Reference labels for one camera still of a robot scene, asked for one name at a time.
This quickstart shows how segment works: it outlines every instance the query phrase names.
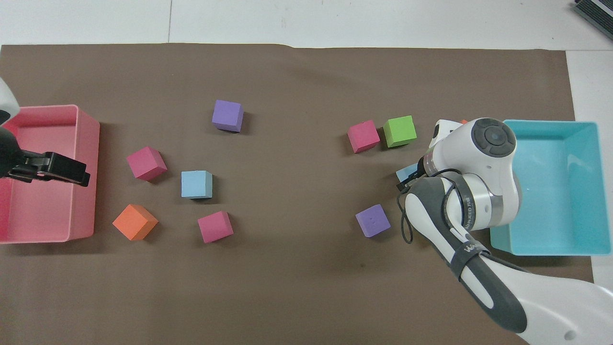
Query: green cube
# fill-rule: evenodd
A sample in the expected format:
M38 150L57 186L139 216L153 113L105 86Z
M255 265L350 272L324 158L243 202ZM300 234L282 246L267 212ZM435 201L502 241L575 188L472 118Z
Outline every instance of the green cube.
M417 139L413 116L403 116L388 120L383 126L387 147L407 145Z

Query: white floor tile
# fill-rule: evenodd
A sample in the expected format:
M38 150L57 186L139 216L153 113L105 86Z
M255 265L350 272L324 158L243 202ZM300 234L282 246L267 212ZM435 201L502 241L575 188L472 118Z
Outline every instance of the white floor tile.
M173 0L171 42L613 50L572 1Z
M170 0L0 1L0 44L161 43Z

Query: light blue bin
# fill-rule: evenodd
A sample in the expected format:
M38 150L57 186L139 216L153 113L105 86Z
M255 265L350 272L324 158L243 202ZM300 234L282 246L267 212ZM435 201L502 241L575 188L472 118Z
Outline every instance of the light blue bin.
M610 254L596 123L504 122L517 136L523 199L511 224L491 229L492 246L515 255Z

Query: black cable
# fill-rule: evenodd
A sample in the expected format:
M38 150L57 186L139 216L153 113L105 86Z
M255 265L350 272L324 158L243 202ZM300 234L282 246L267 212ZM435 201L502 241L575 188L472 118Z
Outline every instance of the black cable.
M512 268L512 269L515 269L515 270L520 271L520 272L530 273L528 270L523 269L523 268L521 268L521 267L519 267L517 265L513 265L512 263L506 262L506 261L504 261L504 260L502 260L500 258L497 258L497 257L493 256L490 253L481 252L481 255L485 256L486 258L490 259L493 262L497 262L497 263L499 263L501 265L507 266L508 268Z
M441 171L437 171L437 172L435 172L435 173L434 173L434 174L432 174L430 177L435 177L435 176L437 176L437 175L440 175L440 174L442 174L442 173L447 173L447 172L449 172L449 171L453 171L453 172L455 172L455 173L457 172L458 174L462 175L462 172L461 172L461 171L459 171L458 169L443 169L443 170L441 170Z
M442 174L442 173L446 173L448 171L453 171L455 173L458 173L460 175L462 175L462 172L459 171L458 169L444 169L441 171L438 171L434 174L432 174L431 177L435 177L436 175ZM413 180L417 175L417 171L412 173L411 175L409 175L409 177L407 179L405 179L403 182L401 182L401 184L398 184L398 186L400 185L404 185L406 183L408 183L409 181ZM453 191L453 189L455 189L455 182L453 182L452 180L449 180L452 184L453 187L450 188L446 195L445 195L445 200L447 200L449 198L449 195L451 194L451 191ZM402 205L400 204L400 197L403 196L404 194L407 194L409 192L409 189L411 189L411 187L405 187L403 190L400 191L400 194L398 194L398 196L396 197L396 203L398 204L398 208L400 209L400 233L402 234L402 239L405 240L405 242L407 244L411 244L413 243L413 224L411 224L411 222L409 221L409 217L406 215L406 209L404 207L402 207ZM405 233L405 222L408 225L409 228L409 239L406 238L406 233Z
M460 173L460 171L458 171L456 169L447 169L447 171L453 171L455 173L457 172L458 174L462 175L462 173ZM449 220L449 216L447 215L447 212L445 212L445 209L447 208L447 202L449 201L449 197L451 196L451 193L454 190L457 190L457 184L455 184L455 181L453 181L452 179L448 179L447 177L441 176L441 178L442 179L446 179L447 181L449 181L451 183L451 188L447 191L447 193L445 193L445 197L443 198L444 202L443 202L443 207L441 207L441 213L444 215L444 219L445 219L445 222L447 223L447 226L449 228L454 228L455 226ZM464 214L464 203L461 200L460 200L460 212L462 214Z
M402 234L402 238L405 240L405 242L411 244L413 243L413 224L411 224L411 222L409 221L409 217L406 215L406 209L400 204L400 197L404 194L407 194L409 192L409 189L411 189L411 187L406 187L400 192L400 194L398 194L398 196L396 197L396 203L398 204L398 208L400 209L400 233ZM410 239L406 239L405 222L409 225Z

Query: brown surface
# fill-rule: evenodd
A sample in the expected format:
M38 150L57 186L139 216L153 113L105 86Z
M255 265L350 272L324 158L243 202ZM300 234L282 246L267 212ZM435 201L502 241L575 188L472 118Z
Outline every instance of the brown surface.
M423 237L402 241L394 172L439 118L572 120L564 52L4 46L0 75L22 106L102 123L96 232L0 247L0 343L525 344ZM210 123L217 98L243 104L242 133ZM349 126L409 114L416 142L351 153ZM153 183L126 163L146 145L169 167ZM212 200L180 197L193 169L213 173ZM111 224L129 203L160 221L144 241ZM378 203L393 228L364 238L354 215ZM196 220L220 210L235 234L204 244ZM589 258L501 256L592 280Z

